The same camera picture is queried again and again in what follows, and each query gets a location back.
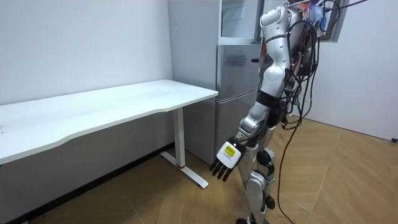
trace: robot leg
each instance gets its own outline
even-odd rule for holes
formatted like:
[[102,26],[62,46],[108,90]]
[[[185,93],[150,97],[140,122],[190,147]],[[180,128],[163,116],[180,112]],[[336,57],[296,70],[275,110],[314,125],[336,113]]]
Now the robot leg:
[[268,149],[258,150],[247,147],[241,162],[238,165],[244,184],[244,194],[251,212],[248,219],[238,219],[237,224],[268,224],[265,219],[266,208],[275,208],[275,202],[270,194],[270,184],[274,181],[274,153]]

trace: freezer door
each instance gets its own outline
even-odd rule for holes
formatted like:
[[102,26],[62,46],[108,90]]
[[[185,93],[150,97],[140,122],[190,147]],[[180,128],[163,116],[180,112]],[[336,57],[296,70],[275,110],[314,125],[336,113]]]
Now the freezer door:
[[249,109],[257,98],[257,90],[235,98],[217,103],[218,125],[216,127],[216,152],[225,141],[238,132],[241,120],[248,115]]
[[220,101],[257,88],[260,49],[259,44],[218,46],[217,91]]

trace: white table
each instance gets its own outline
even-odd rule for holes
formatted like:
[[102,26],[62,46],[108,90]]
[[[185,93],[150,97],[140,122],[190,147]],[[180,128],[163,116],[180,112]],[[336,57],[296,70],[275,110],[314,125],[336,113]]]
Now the white table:
[[161,155],[205,188],[207,181],[185,167],[182,107],[217,94],[197,86],[158,80],[0,106],[0,164],[94,131],[173,110],[176,159],[167,152]]

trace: refrigerator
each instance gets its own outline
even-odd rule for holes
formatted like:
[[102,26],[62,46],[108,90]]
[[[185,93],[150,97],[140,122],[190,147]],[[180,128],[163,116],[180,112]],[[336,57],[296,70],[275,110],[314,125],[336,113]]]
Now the refrigerator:
[[263,0],[169,0],[174,80],[218,91],[183,109],[185,148],[208,164],[257,97]]

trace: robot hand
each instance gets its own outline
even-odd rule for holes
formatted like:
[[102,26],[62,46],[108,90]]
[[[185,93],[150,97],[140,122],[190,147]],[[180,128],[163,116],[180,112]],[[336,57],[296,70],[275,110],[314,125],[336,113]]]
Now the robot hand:
[[245,147],[239,145],[235,137],[230,137],[217,152],[217,157],[209,170],[213,171],[213,176],[218,173],[218,179],[225,174],[223,181],[226,181],[234,167],[241,161],[244,152]]

